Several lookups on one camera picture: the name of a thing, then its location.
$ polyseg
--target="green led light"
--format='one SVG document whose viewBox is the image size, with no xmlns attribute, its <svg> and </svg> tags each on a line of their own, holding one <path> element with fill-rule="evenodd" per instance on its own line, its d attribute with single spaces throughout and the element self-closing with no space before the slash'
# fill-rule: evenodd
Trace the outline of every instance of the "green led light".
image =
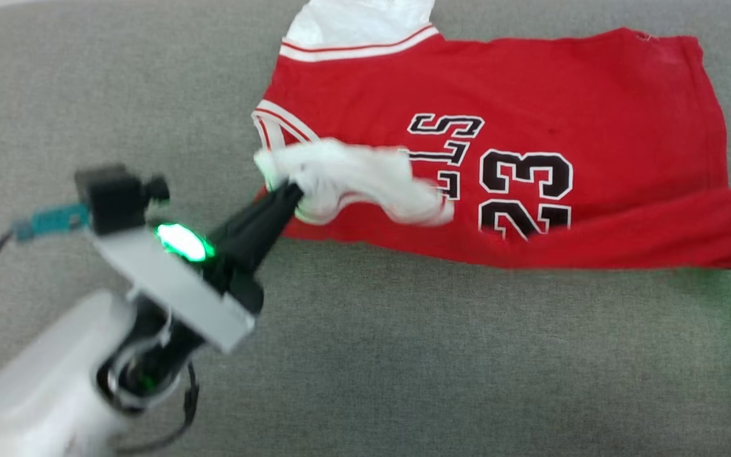
<svg viewBox="0 0 731 457">
<path fill-rule="evenodd" d="M 163 223 L 157 226 L 155 232 L 169 252 L 181 255 L 190 262 L 203 262 L 216 254 L 211 243 L 179 223 Z"/>
<path fill-rule="evenodd" d="M 154 379 L 151 376 L 142 376 L 140 377 L 140 384 L 145 387 L 146 392 L 152 392 L 154 391 L 154 388 L 157 387 L 157 383 L 154 382 Z"/>
</svg>

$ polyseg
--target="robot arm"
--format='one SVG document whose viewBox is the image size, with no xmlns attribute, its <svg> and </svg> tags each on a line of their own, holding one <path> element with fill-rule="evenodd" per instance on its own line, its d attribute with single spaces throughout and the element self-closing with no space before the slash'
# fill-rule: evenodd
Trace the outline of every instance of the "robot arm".
<svg viewBox="0 0 731 457">
<path fill-rule="evenodd" d="M 84 228 L 133 288 L 122 297 L 101 290 L 81 299 L 0 371 L 2 456 L 155 448 L 120 451 L 111 442 L 171 395 L 195 351 L 210 345 L 229 353 L 253 330 L 263 305 L 253 275 L 303 197 L 297 185 L 281 185 L 198 237 L 184 226 L 145 219 L 151 202 L 168 199 L 160 177 L 144 184 L 114 166 L 82 171 L 76 185 L 80 205 L 17 226 L 15 237 L 32 237 L 47 225 Z M 186 422 L 197 394 L 192 385 Z"/>
</svg>

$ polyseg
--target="white fabric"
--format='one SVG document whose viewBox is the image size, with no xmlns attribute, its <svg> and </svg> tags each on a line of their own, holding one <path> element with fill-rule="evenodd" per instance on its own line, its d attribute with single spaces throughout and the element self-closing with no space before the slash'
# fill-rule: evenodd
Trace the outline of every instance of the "white fabric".
<svg viewBox="0 0 731 457">
<path fill-rule="evenodd" d="M 453 204 L 435 185 L 415 179 L 408 154 L 396 147 L 345 145 L 335 139 L 266 148 L 254 160 L 275 188 L 284 180 L 306 196 L 295 214 L 312 225 L 325 225 L 354 202 L 380 205 L 393 221 L 406 225 L 444 225 L 453 219 Z"/>
<path fill-rule="evenodd" d="M 434 35 L 438 35 L 438 30 L 432 25 L 427 25 L 404 40 L 391 44 L 391 46 L 382 46 L 382 44 L 377 44 L 376 46 L 366 46 L 354 49 L 337 50 L 333 48 L 331 50 L 307 51 L 295 49 L 294 47 L 287 46 L 287 44 L 282 44 L 279 54 L 284 57 L 292 58 L 292 60 L 299 60 L 302 62 L 323 62 L 326 60 L 342 60 L 343 58 L 376 57 L 378 55 L 395 54 L 397 52 L 410 49 Z"/>
<path fill-rule="evenodd" d="M 434 0 L 310 0 L 285 43 L 325 49 L 404 40 L 430 23 Z"/>
</svg>

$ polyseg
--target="teal connector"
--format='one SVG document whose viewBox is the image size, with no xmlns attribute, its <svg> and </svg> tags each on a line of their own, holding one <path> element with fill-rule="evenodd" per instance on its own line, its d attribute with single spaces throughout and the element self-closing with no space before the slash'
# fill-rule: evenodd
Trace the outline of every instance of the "teal connector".
<svg viewBox="0 0 731 457">
<path fill-rule="evenodd" d="M 51 234 L 66 234 L 89 226 L 89 208 L 83 203 L 61 206 L 40 211 L 28 220 L 13 225 L 17 242 L 28 242 L 33 238 Z"/>
</svg>

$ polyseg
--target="jersey lettering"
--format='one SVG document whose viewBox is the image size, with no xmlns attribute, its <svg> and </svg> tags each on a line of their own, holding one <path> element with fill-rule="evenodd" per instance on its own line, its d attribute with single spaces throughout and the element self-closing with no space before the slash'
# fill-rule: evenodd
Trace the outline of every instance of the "jersey lettering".
<svg viewBox="0 0 731 457">
<path fill-rule="evenodd" d="M 528 152 L 517 154 L 504 150 L 490 149 L 481 158 L 481 186 L 491 194 L 507 194 L 509 179 L 501 174 L 504 167 L 511 168 L 511 177 L 519 182 L 534 182 L 535 170 L 546 170 L 549 178 L 540 183 L 540 197 L 560 200 L 571 191 L 571 164 L 554 152 Z"/>
<path fill-rule="evenodd" d="M 502 174 L 503 168 L 511 168 L 513 182 L 534 182 L 536 170 L 548 171 L 548 179 L 540 183 L 542 199 L 560 200 L 572 190 L 574 168 L 561 154 L 554 152 L 530 152 L 519 154 L 490 149 L 481 158 L 480 180 L 484 190 L 491 194 L 507 194 L 510 179 Z M 537 220 L 541 230 L 523 204 L 518 200 L 487 200 L 478 207 L 479 229 L 490 228 L 507 237 L 507 230 L 500 225 L 505 217 L 526 241 L 531 234 L 548 234 L 550 229 L 571 226 L 571 206 L 540 203 Z"/>
<path fill-rule="evenodd" d="M 414 135 L 447 135 L 444 151 L 408 151 L 411 160 L 441 162 L 461 167 L 470 142 L 453 138 L 476 138 L 484 119 L 478 116 L 436 116 L 418 113 L 408 126 Z M 490 199 L 478 205 L 478 229 L 492 229 L 506 239 L 507 228 L 512 226 L 520 237 L 528 241 L 534 234 L 548 234 L 550 229 L 571 226 L 571 206 L 557 205 L 574 185 L 574 168 L 556 152 L 528 152 L 519 154 L 490 149 L 479 162 L 479 184 L 490 194 L 509 194 L 511 182 L 536 182 L 536 171 L 545 171 L 540 179 L 539 196 L 552 202 L 537 205 L 537 220 L 519 200 Z M 438 170 L 438 190 L 449 200 L 461 199 L 461 174 L 455 170 Z"/>
<path fill-rule="evenodd" d="M 469 147 L 470 143 L 467 142 L 447 140 L 444 143 L 447 152 L 409 152 L 408 157 L 411 160 L 423 160 L 424 162 L 447 162 L 458 167 Z"/>
<path fill-rule="evenodd" d="M 484 127 L 484 119 L 478 116 L 439 116 L 438 121 L 431 122 L 436 118 L 432 113 L 418 113 L 408 127 L 410 133 L 416 135 L 442 135 L 450 130 L 450 127 L 458 127 L 453 130 L 455 138 L 476 138 L 481 127 Z"/>
<path fill-rule="evenodd" d="M 461 174 L 458 171 L 439 170 L 437 177 L 438 182 L 445 183 L 444 186 L 438 186 L 438 190 L 447 196 L 448 200 L 458 200 L 459 188 L 461 188 L 461 182 L 459 182 Z"/>
</svg>

